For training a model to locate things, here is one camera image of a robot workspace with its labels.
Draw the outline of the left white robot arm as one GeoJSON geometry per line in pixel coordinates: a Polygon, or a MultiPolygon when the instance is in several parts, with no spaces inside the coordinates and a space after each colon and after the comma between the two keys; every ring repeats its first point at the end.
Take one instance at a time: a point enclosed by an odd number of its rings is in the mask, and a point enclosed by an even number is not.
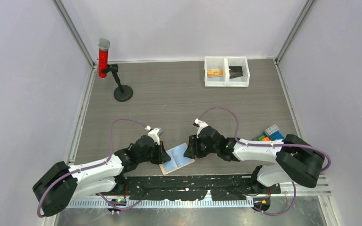
{"type": "Polygon", "coordinates": [[[144,162],[160,165],[170,160],[162,141],[144,135],[101,160],[72,166],[59,161],[32,187],[38,200],[37,216],[54,216],[70,202],[93,194],[112,192],[120,195],[126,188],[124,173],[135,170],[144,162]]]}

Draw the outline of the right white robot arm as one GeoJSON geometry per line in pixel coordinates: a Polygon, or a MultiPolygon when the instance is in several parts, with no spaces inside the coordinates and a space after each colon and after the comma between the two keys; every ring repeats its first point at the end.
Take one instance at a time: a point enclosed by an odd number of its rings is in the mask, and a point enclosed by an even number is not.
{"type": "Polygon", "coordinates": [[[268,187],[293,181],[301,186],[314,188],[317,185],[325,154],[296,135],[288,134],[273,141],[251,141],[225,137],[211,126],[198,129],[198,134],[189,137],[184,157],[203,158],[214,153],[225,161],[261,161],[269,163],[255,168],[250,187],[263,193],[268,187]]]}

